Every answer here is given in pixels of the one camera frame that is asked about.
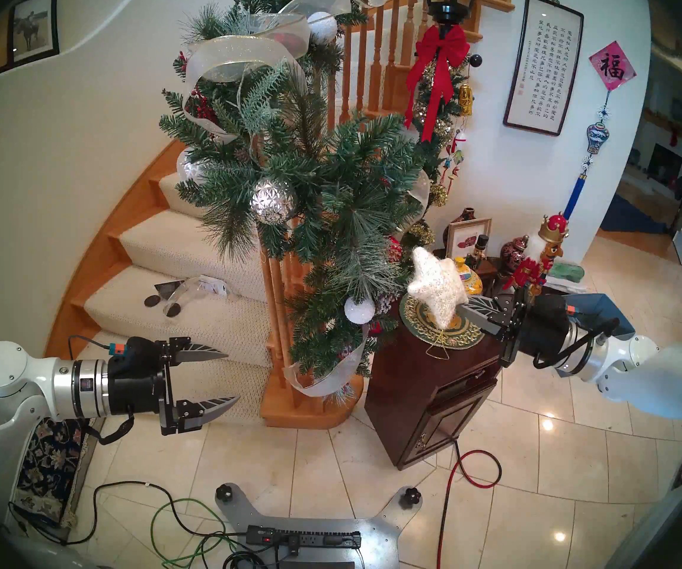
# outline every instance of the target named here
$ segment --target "tile floor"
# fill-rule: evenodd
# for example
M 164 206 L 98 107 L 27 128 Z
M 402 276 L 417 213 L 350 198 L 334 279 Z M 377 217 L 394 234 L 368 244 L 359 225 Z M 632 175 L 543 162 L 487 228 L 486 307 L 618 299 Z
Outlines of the tile floor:
M 658 344 L 682 341 L 679 265 L 598 237 L 584 267 L 586 282 L 609 294 L 640 332 Z M 176 498 L 197 498 L 215 510 L 216 487 L 237 482 L 257 510 L 295 517 L 372 516 L 400 486 L 417 485 L 424 504 L 399 540 L 401 569 L 432 569 L 452 453 L 397 471 L 364 412 L 364 397 L 329 432 L 213 423 L 162 437 L 155 418 L 138 416 L 119 444 L 97 449 L 71 538 L 90 529 L 90 496 L 103 482 L 156 482 Z M 106 431 L 118 422 L 110 419 Z M 459 444 L 463 451 L 493 452 L 504 473 L 494 489 L 454 482 L 445 569 L 596 568 L 665 493 L 682 458 L 682 421 L 603 400 L 595 387 L 537 371 L 520 355 Z M 496 475 L 493 463 L 477 455 L 467 469 L 482 480 Z M 149 525 L 163 496 L 119 486 L 102 490 L 98 502 L 96 534 L 79 550 L 118 569 L 158 567 Z M 198 504 L 183 504 L 181 512 L 192 529 L 219 528 Z M 157 522 L 154 537 L 163 554 L 194 550 L 197 540 L 169 511 Z M 220 548 L 207 555 L 210 567 L 228 554 Z

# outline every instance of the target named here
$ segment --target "power strip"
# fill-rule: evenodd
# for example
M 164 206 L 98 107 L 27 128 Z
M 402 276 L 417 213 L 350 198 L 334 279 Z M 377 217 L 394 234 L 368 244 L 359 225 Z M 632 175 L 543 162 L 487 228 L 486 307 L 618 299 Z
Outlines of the power strip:
M 311 530 L 280 530 L 250 525 L 246 529 L 247 545 L 269 545 L 271 543 L 287 543 L 291 536 L 298 537 L 299 546 L 312 546 L 323 549 L 359 549 L 362 546 L 362 535 L 358 531 L 351 533 L 313 532 Z

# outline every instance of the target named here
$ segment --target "yellow ceramic pot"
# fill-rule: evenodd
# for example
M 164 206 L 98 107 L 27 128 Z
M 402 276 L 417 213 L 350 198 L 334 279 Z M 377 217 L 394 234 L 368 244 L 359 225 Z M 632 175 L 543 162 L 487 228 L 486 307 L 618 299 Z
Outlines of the yellow ceramic pot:
M 457 265 L 457 272 L 468 295 L 481 295 L 483 293 L 483 282 L 475 271 L 464 264 L 464 256 L 456 257 L 454 263 Z

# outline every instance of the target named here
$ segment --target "gold crown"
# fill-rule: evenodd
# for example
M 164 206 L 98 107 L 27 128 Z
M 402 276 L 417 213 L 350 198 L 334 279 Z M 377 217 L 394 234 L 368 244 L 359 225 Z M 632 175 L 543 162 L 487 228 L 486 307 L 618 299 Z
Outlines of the gold crown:
M 545 215 L 544 220 L 541 222 L 541 228 L 539 228 L 538 235 L 546 242 L 560 244 L 568 236 L 567 220 L 565 220 L 561 214 L 557 214 L 552 216 L 551 222 L 552 224 L 550 225 L 550 219 Z

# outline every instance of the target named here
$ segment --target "fireplace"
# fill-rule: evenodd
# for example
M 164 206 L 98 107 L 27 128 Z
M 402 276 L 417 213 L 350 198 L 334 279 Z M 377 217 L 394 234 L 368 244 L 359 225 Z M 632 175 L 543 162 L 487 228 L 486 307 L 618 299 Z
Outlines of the fireplace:
M 681 171 L 682 156 L 673 153 L 660 144 L 654 145 L 652 158 L 647 167 L 647 177 L 674 189 L 678 173 Z

